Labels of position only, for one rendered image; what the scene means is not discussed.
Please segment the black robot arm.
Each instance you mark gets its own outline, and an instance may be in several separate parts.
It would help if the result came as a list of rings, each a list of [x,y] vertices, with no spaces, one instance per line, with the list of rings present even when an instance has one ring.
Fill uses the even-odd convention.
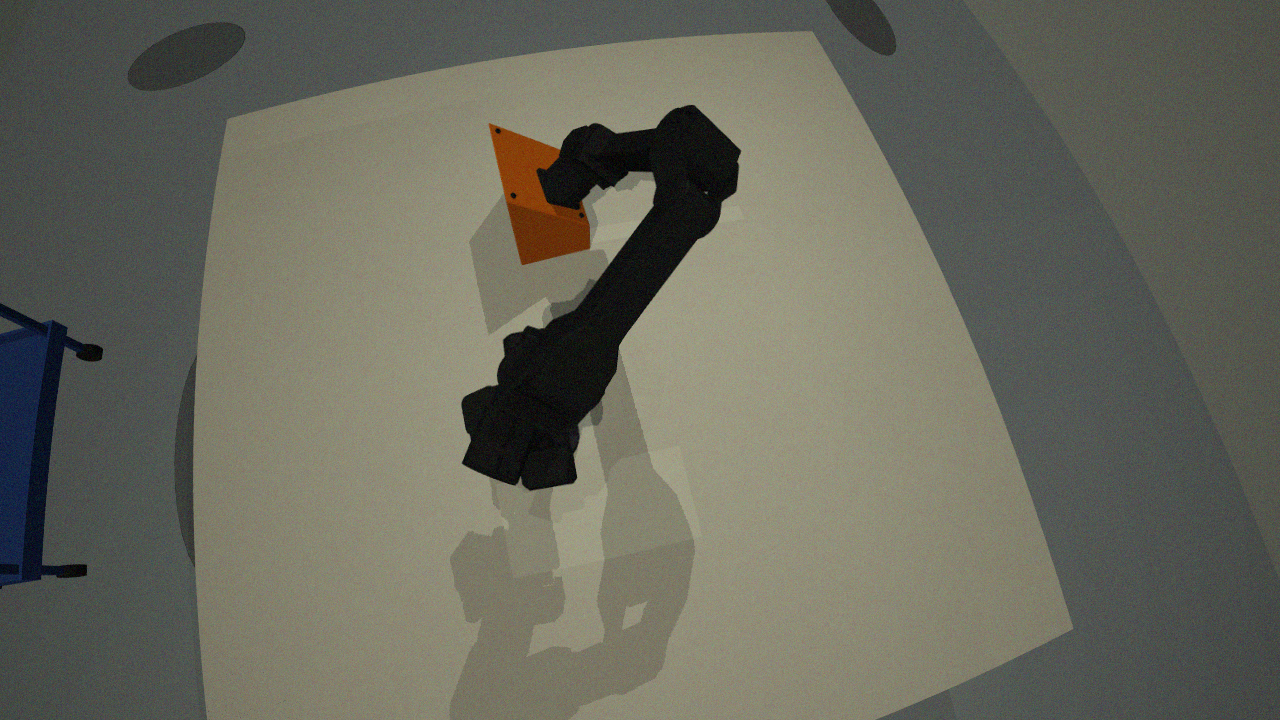
[[[575,210],[595,184],[605,190],[628,172],[653,172],[654,208],[573,311],[543,331],[526,325],[498,368],[498,386],[465,396],[471,442],[462,465],[516,486],[538,432],[559,439],[600,402],[625,334],[692,245],[710,234],[722,201],[736,193],[740,154],[689,105],[653,129],[614,133],[598,123],[572,129],[561,158],[538,168],[547,202]]]

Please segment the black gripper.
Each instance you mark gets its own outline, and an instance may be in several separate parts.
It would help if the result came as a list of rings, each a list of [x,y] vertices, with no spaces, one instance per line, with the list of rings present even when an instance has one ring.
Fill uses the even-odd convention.
[[[518,343],[524,331],[509,333],[504,341],[504,356]],[[570,430],[559,439],[545,432],[538,432],[530,450],[527,462],[521,474],[522,486],[527,489],[544,489],[556,486],[573,484],[577,473],[571,447]]]

